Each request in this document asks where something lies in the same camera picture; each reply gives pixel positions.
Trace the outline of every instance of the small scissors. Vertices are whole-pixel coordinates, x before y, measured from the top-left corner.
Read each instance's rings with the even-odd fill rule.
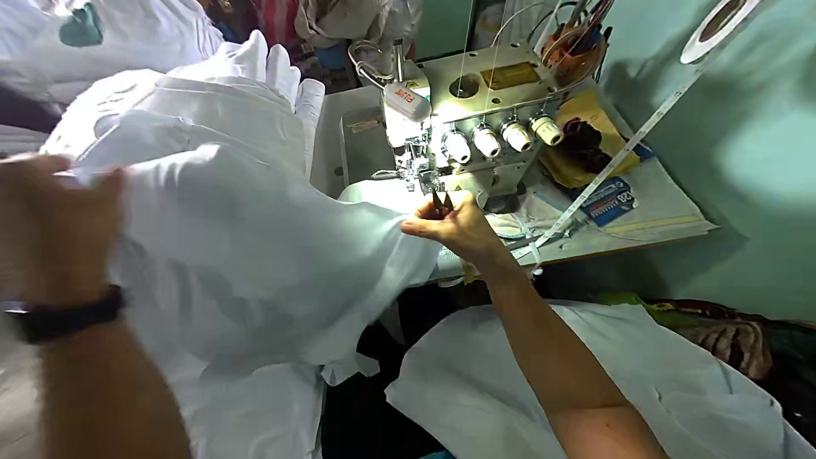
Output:
[[[454,211],[454,204],[450,201],[450,194],[445,193],[445,202],[439,199],[439,194],[434,190],[431,192],[433,198],[433,213],[429,220],[442,220],[449,213]]]

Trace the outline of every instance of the label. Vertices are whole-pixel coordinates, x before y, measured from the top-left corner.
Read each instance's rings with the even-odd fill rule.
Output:
[[[535,72],[535,66],[530,62],[507,65],[493,70],[482,70],[480,73],[487,87],[493,91],[538,82],[541,79]]]
[[[578,194],[576,190],[570,197],[576,198]],[[611,177],[604,180],[598,189],[589,195],[589,198],[581,204],[581,210],[598,226],[603,226],[637,206],[637,199],[632,195],[629,184],[620,177]]]

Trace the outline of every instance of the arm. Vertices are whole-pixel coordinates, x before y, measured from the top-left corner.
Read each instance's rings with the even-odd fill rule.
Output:
[[[0,299],[67,309],[106,296],[124,177],[68,189],[52,175],[68,166],[53,156],[0,162]],[[173,395],[121,319],[39,354],[47,459],[189,457]]]
[[[479,269],[519,368],[567,456],[666,458],[592,352],[530,285],[473,196],[454,192],[451,198],[455,209],[444,219],[425,220],[432,215],[428,203],[402,231],[437,240]]]

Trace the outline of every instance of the red fabric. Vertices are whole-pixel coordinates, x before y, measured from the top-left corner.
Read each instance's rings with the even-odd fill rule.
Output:
[[[252,0],[258,13],[261,32],[271,47],[276,43],[288,45],[297,42],[295,16],[299,0]]]

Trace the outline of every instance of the measuring tape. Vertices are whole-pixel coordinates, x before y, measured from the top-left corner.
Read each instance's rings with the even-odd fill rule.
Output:
[[[711,62],[715,60],[716,53],[713,51],[709,53],[708,57],[703,60],[701,64],[694,69],[694,72],[691,74],[689,79],[681,84],[672,94],[658,107],[657,110],[654,111],[651,117],[643,123],[640,129],[637,130],[634,136],[629,139],[629,142],[616,154],[612,161],[604,167],[604,170],[601,171],[595,179],[587,185],[587,188],[570,204],[568,208],[561,214],[561,217],[558,218],[558,221],[552,226],[552,228],[548,229],[538,240],[535,241],[535,245],[531,244],[526,250],[522,249],[519,252],[515,253],[516,258],[521,258],[522,256],[526,255],[527,253],[532,252],[535,250],[538,251],[538,247],[543,246],[547,243],[550,238],[556,233],[563,232],[567,224],[569,223],[570,218],[581,208],[581,205],[589,199],[589,196],[595,192],[598,186],[606,180],[606,178],[614,171],[614,169],[623,162],[624,159],[632,152],[637,144],[643,140],[646,135],[651,132],[652,128],[654,128],[657,123],[660,122],[661,119],[668,113],[668,110],[671,109],[674,104],[677,103],[678,100],[689,90],[689,88],[694,85],[695,82],[700,78],[700,75],[706,71],[707,67]],[[536,260],[540,260],[540,256],[538,253],[535,253]]]

